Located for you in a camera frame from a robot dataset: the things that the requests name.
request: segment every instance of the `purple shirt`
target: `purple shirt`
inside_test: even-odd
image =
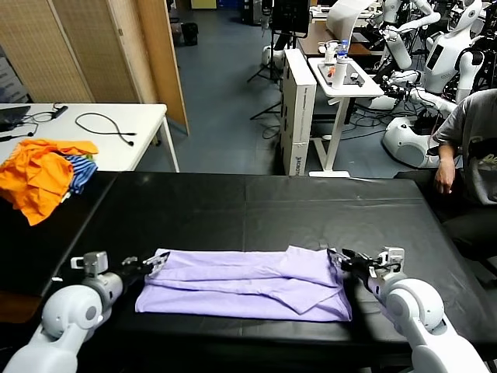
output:
[[[170,251],[164,268],[145,278],[137,312],[250,319],[350,321],[342,279],[326,250],[286,252]]]

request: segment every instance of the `small white table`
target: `small white table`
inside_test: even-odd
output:
[[[27,115],[52,111],[51,103],[0,104],[0,109],[14,106],[31,106]],[[68,109],[57,119],[38,126],[38,131],[31,138],[47,138],[50,140],[91,141],[99,149],[95,162],[101,171],[133,171],[153,137],[159,132],[164,147],[169,147],[174,170],[178,173],[178,160],[172,143],[171,132],[165,119],[166,105],[163,104],[105,104],[105,103],[61,103],[57,107],[67,106]],[[136,132],[134,136],[126,136],[133,146],[126,144],[116,134],[92,134],[80,128],[75,123],[77,116],[84,113],[100,113],[119,126],[120,132]],[[38,118],[45,120],[46,115]],[[100,132],[116,132],[116,128],[106,118],[96,115],[82,117],[79,122],[86,128]],[[0,132],[0,137],[16,136],[34,131],[34,125],[25,125],[13,131]],[[13,138],[0,142],[0,163],[12,153],[16,145],[28,137]]]
[[[339,104],[338,111],[335,117],[335,125],[333,126],[332,138],[328,147],[328,153],[323,146],[321,138],[314,138],[313,142],[321,162],[323,171],[310,172],[309,176],[320,177],[349,177],[347,171],[334,171],[333,163],[335,162],[336,152],[339,148],[340,138],[342,136],[343,125],[347,115],[347,108],[349,107],[350,99],[356,97],[379,97],[384,95],[383,89],[376,84],[372,78],[355,62],[351,61],[350,64],[356,69],[357,73],[364,79],[362,87],[358,85],[344,85],[341,89],[332,88],[323,78],[319,71],[319,65],[323,64],[324,58],[309,58],[308,64],[314,73],[319,85],[325,91],[325,95],[330,97],[328,105]]]

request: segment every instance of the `orange cloth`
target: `orange cloth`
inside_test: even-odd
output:
[[[48,218],[67,193],[74,175],[62,155],[98,153],[90,141],[21,141],[0,166],[0,195],[28,218],[30,225]]]

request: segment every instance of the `black tablecloth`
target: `black tablecloth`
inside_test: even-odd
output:
[[[0,198],[3,238],[0,291],[45,295],[51,278],[71,252],[117,173],[96,173],[81,196],[58,206],[45,221],[30,227],[20,211]]]
[[[157,248],[283,251],[289,245],[320,249],[323,242],[371,256],[385,246],[403,247],[407,275],[435,287],[451,322],[481,354],[495,350],[492,305],[407,180],[123,173],[72,254],[101,249],[118,263]],[[115,304],[106,328],[113,341],[119,336],[149,353],[152,347],[164,353],[166,344],[174,344],[221,359],[288,361],[303,354],[301,362],[328,364],[353,351],[354,362],[362,364],[409,351],[361,286],[356,287],[360,312],[351,323],[136,314],[139,291]]]

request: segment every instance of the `wooden partition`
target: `wooden partition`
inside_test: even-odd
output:
[[[0,0],[0,45],[35,102],[165,103],[189,132],[164,0]]]
[[[178,64],[164,0],[137,0],[141,26],[158,99],[168,105],[168,116],[184,124],[189,133]]]

